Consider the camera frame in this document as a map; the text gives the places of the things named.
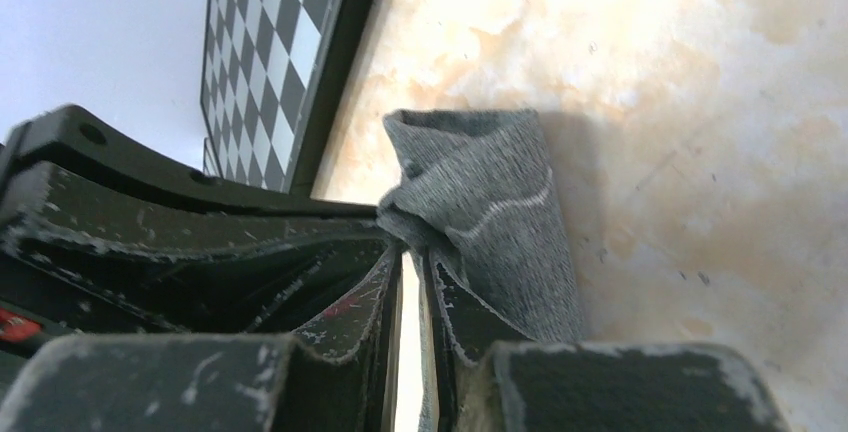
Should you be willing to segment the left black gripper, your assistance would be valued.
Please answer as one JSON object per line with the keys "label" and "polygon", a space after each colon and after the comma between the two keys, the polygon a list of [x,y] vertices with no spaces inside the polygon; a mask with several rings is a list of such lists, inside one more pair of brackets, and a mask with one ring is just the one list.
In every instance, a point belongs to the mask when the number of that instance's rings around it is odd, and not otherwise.
{"label": "left black gripper", "polygon": [[398,248],[375,215],[206,175],[61,107],[1,149],[1,346],[73,332],[393,344]]}

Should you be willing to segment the grey cloth napkin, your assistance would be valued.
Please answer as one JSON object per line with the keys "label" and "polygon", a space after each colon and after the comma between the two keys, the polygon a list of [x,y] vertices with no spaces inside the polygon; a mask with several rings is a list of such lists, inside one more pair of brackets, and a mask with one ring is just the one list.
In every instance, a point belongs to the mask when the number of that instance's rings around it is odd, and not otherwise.
{"label": "grey cloth napkin", "polygon": [[586,336],[566,228],[539,114],[397,110],[385,131],[402,170],[378,224],[442,263],[530,339]]}

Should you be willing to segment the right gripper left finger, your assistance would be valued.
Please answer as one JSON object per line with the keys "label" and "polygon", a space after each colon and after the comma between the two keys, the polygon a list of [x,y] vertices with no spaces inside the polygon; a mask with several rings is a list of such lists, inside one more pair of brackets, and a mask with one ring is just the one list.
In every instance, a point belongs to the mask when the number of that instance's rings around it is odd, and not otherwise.
{"label": "right gripper left finger", "polygon": [[5,431],[389,431],[400,252],[278,334],[71,334],[28,361]]}

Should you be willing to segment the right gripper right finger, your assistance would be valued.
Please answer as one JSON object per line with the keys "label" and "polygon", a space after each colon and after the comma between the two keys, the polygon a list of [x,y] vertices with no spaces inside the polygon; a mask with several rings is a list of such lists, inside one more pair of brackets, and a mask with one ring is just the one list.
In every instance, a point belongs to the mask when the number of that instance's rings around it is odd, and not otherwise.
{"label": "right gripper right finger", "polygon": [[785,431],[756,369],[710,343],[531,340],[424,253],[434,431]]}

